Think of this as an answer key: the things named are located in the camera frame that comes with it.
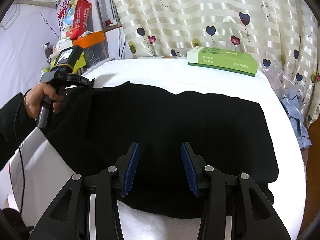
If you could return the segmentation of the left forearm black sleeve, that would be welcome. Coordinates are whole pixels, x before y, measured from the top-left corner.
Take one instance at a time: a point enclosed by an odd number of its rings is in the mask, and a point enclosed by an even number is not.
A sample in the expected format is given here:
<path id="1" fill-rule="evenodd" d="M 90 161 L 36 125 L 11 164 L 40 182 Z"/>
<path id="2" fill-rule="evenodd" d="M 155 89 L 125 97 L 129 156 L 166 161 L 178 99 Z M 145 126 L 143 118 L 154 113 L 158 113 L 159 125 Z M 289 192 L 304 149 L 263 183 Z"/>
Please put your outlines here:
<path id="1" fill-rule="evenodd" d="M 23 142 L 23 140 L 36 126 L 36 121 L 27 115 L 23 104 L 23 99 L 23 94 L 18 93 L 1 108 L 1 170 L 4 168 L 9 159 L 15 154 L 18 145 Z"/>

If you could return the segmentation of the left hand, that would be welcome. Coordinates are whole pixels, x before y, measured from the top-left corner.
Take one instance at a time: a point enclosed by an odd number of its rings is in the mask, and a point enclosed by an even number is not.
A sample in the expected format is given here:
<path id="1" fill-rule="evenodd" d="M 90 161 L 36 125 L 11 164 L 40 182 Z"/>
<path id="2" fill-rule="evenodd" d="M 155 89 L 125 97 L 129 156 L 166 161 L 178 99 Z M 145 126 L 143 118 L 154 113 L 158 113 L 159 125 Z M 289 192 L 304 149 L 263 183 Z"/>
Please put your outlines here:
<path id="1" fill-rule="evenodd" d="M 44 82 L 40 82 L 31 90 L 29 90 L 23 99 L 23 104 L 29 118 L 38 118 L 41 103 L 45 97 L 48 97 L 50 100 L 53 101 L 53 113 L 60 113 L 62 103 L 65 98 L 65 94 L 57 95 L 55 89 L 51 85 Z"/>

